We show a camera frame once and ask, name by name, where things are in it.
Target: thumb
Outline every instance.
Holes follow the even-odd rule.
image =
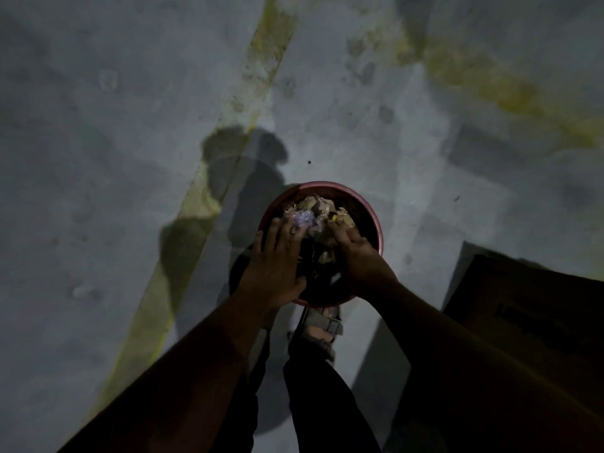
[[[292,298],[298,298],[304,289],[306,289],[306,277],[299,277],[291,290]]]

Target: sandal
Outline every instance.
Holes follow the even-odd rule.
[[[341,309],[339,306],[325,309],[313,309],[305,307],[298,326],[293,333],[288,334],[290,350],[296,347],[298,341],[312,343],[319,347],[330,362],[335,360],[335,351],[332,348],[336,335],[342,335],[344,325],[342,324]]]

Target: yellow line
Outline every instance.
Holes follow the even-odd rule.
[[[286,8],[289,11],[295,9],[292,0],[266,0],[247,51],[241,82],[223,106],[214,134],[222,127],[239,125],[249,131],[255,125],[297,24],[297,16],[286,12]],[[248,136],[243,134],[236,139],[237,145],[231,148],[240,156]],[[182,201],[175,227],[166,236],[163,247],[168,251],[164,254],[162,250],[161,255],[162,258],[172,257],[170,251],[174,249],[179,261],[187,261],[186,267],[180,269],[175,277],[169,277],[170,274],[164,272],[160,262],[155,265],[114,369],[92,408],[91,417],[106,407],[159,357],[172,327],[175,311],[204,248],[213,220],[219,213],[223,196],[212,197],[207,187],[207,166],[202,160]],[[179,238],[183,235],[187,239],[184,248],[179,245],[182,243]]]

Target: gray floor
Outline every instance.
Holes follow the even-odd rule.
[[[295,31],[258,95],[244,64],[265,0],[0,1],[2,451],[52,452],[87,419],[219,121],[254,128],[235,169],[206,159],[209,189],[228,188],[164,349],[225,297],[263,207],[297,182],[363,195],[385,258],[439,308],[464,242],[604,279],[603,0],[277,6]],[[297,450],[292,314],[257,451]],[[410,367],[362,301],[336,350],[383,445]]]

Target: person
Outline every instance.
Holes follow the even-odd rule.
[[[416,297],[358,232],[330,226],[343,277],[381,314],[412,366],[431,376],[442,406],[471,427],[468,436],[487,435],[489,451],[604,451],[599,417]],[[259,232],[234,295],[60,451],[250,451],[257,403],[246,391],[248,353],[265,318],[306,287],[295,277],[305,230],[292,235],[291,227],[273,221],[264,245]],[[380,451],[329,365],[339,322],[318,314],[301,321],[284,367],[299,450]]]

